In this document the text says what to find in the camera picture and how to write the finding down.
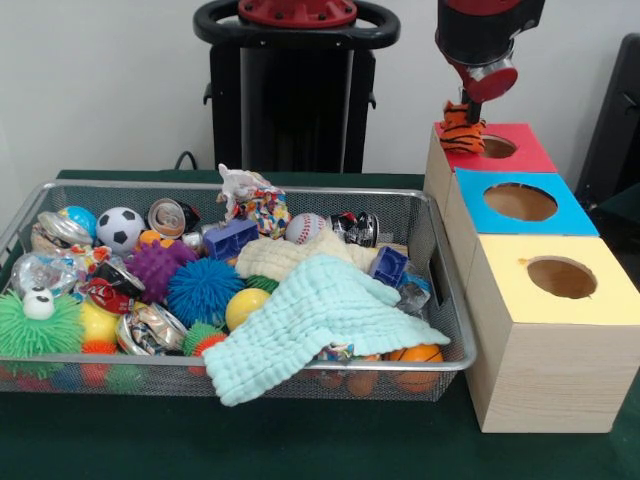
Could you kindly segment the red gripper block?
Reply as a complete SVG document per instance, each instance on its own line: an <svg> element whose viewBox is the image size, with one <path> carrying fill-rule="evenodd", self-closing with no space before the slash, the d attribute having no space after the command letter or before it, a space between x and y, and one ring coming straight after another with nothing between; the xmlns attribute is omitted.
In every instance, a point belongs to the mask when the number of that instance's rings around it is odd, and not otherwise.
<svg viewBox="0 0 640 480"><path fill-rule="evenodd" d="M466 65L454 60L450 60L449 63L462 81L460 100L462 104L468 104L469 124L481 121L482 103L501 97L518 79L518 71L510 58L502 58L484 65Z"/></svg>

